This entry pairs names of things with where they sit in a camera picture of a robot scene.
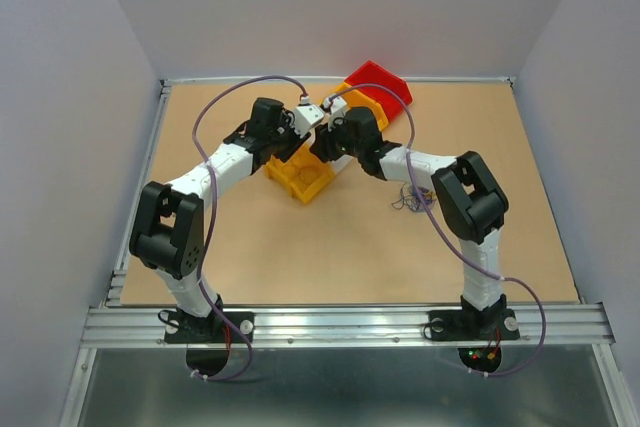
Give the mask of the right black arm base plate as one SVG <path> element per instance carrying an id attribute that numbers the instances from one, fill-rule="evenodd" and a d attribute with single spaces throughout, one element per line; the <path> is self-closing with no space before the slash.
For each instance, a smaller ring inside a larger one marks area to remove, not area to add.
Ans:
<path id="1" fill-rule="evenodd" d="M 518 340 L 521 335 L 517 326 L 508 328 L 507 319 L 515 318 L 512 309 L 505 309 L 489 317 L 463 310 L 430 310 L 427 312 L 429 338 L 434 342 Z"/>

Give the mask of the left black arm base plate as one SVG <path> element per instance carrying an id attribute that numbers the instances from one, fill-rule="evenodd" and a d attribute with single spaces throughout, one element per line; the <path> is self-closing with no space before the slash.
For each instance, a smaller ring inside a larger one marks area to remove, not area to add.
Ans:
<path id="1" fill-rule="evenodd" d="M 214 312 L 208 317 L 194 317 L 180 309 L 162 309 L 157 314 L 164 325 L 167 344 L 233 344 L 243 343 L 242 335 L 253 340 L 255 315 L 251 311 L 228 312 L 230 327 Z"/>

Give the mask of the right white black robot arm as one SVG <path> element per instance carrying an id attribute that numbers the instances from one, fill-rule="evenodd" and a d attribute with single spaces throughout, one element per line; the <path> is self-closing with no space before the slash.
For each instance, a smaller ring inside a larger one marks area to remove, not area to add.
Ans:
<path id="1" fill-rule="evenodd" d="M 464 284 L 459 308 L 428 312 L 425 337 L 435 342 L 519 338 L 499 262 L 509 203 L 478 153 L 434 156 L 387 141 L 366 107 L 352 108 L 318 126 L 310 150 L 323 162 L 353 157 L 372 177 L 409 182 L 416 192 L 435 194 L 447 227 L 459 241 L 453 251 L 463 263 Z"/>

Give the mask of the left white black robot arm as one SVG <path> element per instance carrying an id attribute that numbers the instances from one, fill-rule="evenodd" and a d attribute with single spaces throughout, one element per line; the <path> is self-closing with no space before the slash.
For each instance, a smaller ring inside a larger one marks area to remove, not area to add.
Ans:
<path id="1" fill-rule="evenodd" d="M 169 334 L 188 331 L 210 341 L 221 333 L 222 301 L 202 274 L 209 236 L 205 214 L 215 210 L 222 193 L 273 156 L 289 159 L 323 117 L 306 97 L 292 110 L 259 97 L 249 118 L 202 163 L 168 183 L 151 181 L 143 187 L 129 252 L 155 271 L 174 296 L 176 310 L 159 316 Z"/>

